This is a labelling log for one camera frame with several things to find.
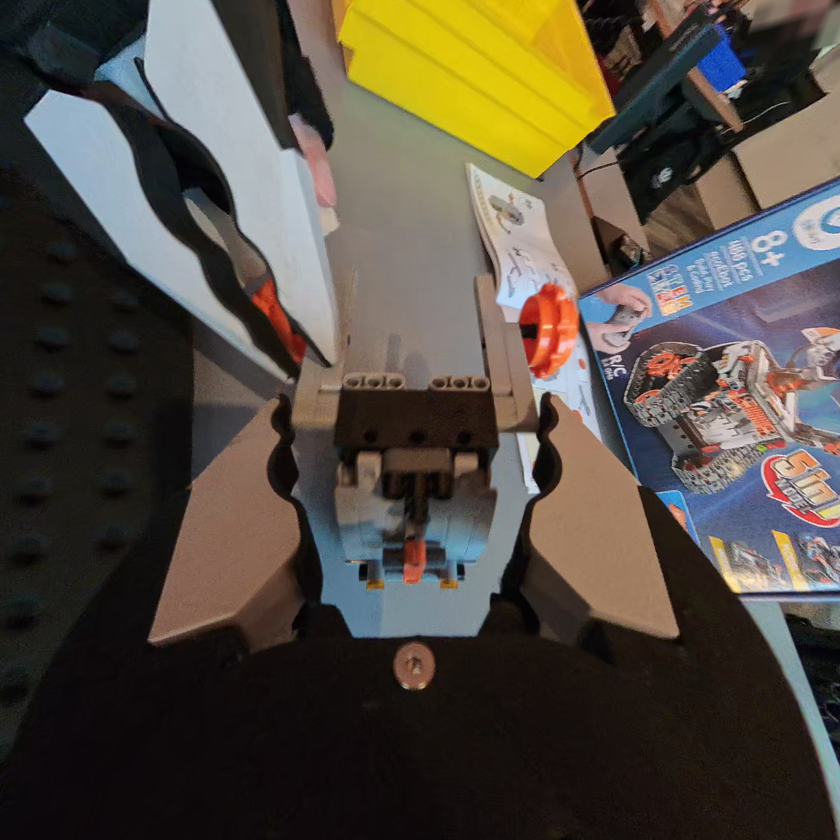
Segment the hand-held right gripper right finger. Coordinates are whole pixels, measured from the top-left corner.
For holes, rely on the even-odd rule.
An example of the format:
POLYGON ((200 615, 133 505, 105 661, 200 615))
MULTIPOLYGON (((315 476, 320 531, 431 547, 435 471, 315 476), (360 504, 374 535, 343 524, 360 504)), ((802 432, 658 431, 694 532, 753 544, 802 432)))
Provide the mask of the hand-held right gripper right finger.
POLYGON ((542 399, 539 420, 539 494, 490 599, 490 632, 678 640, 638 481, 558 397, 542 399))

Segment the black monitor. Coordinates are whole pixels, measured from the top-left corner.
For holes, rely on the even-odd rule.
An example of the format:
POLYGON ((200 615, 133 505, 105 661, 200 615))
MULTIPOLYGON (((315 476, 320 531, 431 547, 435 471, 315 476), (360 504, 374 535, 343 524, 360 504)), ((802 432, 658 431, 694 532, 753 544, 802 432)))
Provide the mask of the black monitor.
POLYGON ((616 114, 585 140, 603 154, 651 128, 666 111, 666 99, 720 42, 715 24, 701 8, 691 12, 653 55, 624 82, 614 98, 616 114))

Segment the orange wheel grey beam leg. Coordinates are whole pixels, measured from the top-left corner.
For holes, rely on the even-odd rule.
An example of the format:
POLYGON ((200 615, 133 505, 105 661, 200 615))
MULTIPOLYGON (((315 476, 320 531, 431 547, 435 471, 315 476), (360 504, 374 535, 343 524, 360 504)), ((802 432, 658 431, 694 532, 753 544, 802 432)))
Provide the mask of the orange wheel grey beam leg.
POLYGON ((546 391, 546 381, 571 359, 580 333, 576 303, 561 286, 548 283, 508 321, 493 276, 477 276, 474 289, 497 431, 535 433, 539 411, 533 389, 546 391))

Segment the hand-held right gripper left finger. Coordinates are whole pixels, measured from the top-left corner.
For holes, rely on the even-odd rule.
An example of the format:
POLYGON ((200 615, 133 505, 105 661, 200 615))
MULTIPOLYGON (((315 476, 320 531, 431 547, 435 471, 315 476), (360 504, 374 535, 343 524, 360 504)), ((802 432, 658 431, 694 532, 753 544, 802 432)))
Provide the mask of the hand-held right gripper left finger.
POLYGON ((192 483, 149 642, 233 631, 247 647, 292 642, 319 603, 322 567, 302 504, 291 401, 271 399, 192 483))

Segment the grey desk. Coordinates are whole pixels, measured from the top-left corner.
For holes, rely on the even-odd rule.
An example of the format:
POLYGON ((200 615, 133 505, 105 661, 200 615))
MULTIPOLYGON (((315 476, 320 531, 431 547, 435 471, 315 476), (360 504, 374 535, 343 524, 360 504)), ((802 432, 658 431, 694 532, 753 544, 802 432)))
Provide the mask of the grey desk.
MULTIPOLYGON (((350 370, 402 372, 414 388, 437 374, 482 369, 474 278, 490 268, 469 200, 468 162, 544 202, 553 242, 579 289, 606 279, 569 155, 543 182, 493 161, 350 83, 330 2, 289 6, 334 126, 329 161, 339 228, 326 245, 340 302, 347 286, 355 288, 350 370)), ((388 582, 381 592, 367 592, 338 555, 331 439, 304 430, 295 441, 295 491, 318 541, 323 600, 341 610, 353 635, 475 636, 529 498, 516 438, 500 437, 492 466, 500 511, 465 582, 456 591, 388 582)))

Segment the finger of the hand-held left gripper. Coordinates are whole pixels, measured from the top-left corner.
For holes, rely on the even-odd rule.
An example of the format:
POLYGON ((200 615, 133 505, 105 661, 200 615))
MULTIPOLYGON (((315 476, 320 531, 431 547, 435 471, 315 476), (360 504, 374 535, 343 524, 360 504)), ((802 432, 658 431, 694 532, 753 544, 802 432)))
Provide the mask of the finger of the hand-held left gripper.
POLYGON ((24 126, 122 260, 269 375, 312 355, 312 174, 268 120, 256 150, 203 140, 110 81, 88 89, 26 64, 24 126))
POLYGON ((143 69, 165 114, 219 167, 238 231, 266 262, 286 315, 335 365, 340 319, 308 164, 283 146, 214 3, 150 2, 143 69))

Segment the white instruction booklet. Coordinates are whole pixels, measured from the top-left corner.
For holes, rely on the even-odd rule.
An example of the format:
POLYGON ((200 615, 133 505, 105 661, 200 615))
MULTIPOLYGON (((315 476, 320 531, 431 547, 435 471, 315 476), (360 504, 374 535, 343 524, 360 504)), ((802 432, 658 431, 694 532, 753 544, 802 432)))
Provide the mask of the white instruction booklet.
MULTIPOLYGON (((469 197, 479 234, 492 264, 497 303, 512 321, 526 300, 548 283, 561 286, 578 309, 578 292, 550 234, 545 205, 474 164, 466 166, 469 197)), ((592 370, 580 321, 580 333, 570 360, 546 381, 546 391, 534 387, 538 411, 544 397, 559 400, 603 441, 592 390, 592 370)), ((538 453, 536 433, 517 433, 526 488, 537 492, 532 468, 538 453)))

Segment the person's left hand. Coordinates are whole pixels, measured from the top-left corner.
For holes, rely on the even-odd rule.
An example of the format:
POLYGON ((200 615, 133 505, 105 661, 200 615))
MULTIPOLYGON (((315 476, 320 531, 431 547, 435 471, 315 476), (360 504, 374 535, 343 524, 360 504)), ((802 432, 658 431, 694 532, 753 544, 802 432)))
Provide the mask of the person's left hand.
POLYGON ((328 159, 328 152, 320 133, 299 113, 289 117, 299 148, 308 165, 314 192, 320 207, 335 208, 337 193, 328 159))

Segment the yellow plastic bin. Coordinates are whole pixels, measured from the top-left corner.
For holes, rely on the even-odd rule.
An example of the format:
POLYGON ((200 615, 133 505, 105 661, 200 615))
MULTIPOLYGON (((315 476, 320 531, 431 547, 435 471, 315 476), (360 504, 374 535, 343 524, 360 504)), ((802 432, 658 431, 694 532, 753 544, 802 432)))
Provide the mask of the yellow plastic bin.
POLYGON ((616 114, 572 1, 333 1, 348 79, 537 177, 616 114))

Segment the dark perforated panel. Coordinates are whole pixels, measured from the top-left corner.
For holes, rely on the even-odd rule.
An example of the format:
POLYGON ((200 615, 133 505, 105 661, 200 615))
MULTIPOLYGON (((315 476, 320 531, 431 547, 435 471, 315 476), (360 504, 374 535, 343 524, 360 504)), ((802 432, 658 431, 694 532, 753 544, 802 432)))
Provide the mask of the dark perforated panel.
POLYGON ((191 477, 186 313, 2 165, 2 745, 191 477))

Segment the small black blue box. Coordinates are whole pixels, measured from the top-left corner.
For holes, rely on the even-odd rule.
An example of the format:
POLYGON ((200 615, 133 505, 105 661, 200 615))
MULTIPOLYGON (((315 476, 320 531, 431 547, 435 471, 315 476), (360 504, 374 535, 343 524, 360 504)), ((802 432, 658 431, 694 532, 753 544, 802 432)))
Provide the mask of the small black blue box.
POLYGON ((653 261, 651 253, 628 234, 621 234, 607 250, 607 263, 615 277, 653 261))

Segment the blue robot kit box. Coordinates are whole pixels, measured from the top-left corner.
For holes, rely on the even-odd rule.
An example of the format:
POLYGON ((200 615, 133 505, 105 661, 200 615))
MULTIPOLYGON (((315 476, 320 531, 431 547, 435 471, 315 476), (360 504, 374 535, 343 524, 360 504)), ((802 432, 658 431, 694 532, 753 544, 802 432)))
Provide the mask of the blue robot kit box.
POLYGON ((631 468, 743 595, 838 596, 838 179, 580 299, 631 468))

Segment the blue storage crate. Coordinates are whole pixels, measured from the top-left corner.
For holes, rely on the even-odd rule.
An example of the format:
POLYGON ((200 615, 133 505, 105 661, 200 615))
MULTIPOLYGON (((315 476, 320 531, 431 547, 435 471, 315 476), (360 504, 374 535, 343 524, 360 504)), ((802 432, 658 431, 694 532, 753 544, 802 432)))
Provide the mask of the blue storage crate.
POLYGON ((715 31, 718 42, 698 61, 696 68, 715 91, 723 93, 744 81, 748 72, 732 48, 726 29, 716 25, 715 31))

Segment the grey toy robot model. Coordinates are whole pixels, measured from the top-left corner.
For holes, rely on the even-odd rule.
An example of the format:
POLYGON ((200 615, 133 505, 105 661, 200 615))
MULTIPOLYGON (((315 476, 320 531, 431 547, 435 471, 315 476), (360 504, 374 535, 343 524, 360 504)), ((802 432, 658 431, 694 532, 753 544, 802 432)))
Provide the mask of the grey toy robot model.
POLYGON ((319 374, 298 405, 281 396, 270 415, 278 440, 268 457, 269 487, 295 512, 300 533, 290 570, 305 603, 322 597, 323 572, 312 521, 293 496, 300 479, 293 445, 306 427, 295 409, 314 409, 337 456, 332 492, 343 562, 357 567, 366 589, 387 581, 419 585, 436 579, 453 591, 486 549, 496 506, 491 463, 498 449, 490 378, 437 375, 425 390, 406 388, 395 371, 348 371, 352 286, 341 310, 336 365, 313 362, 319 374))

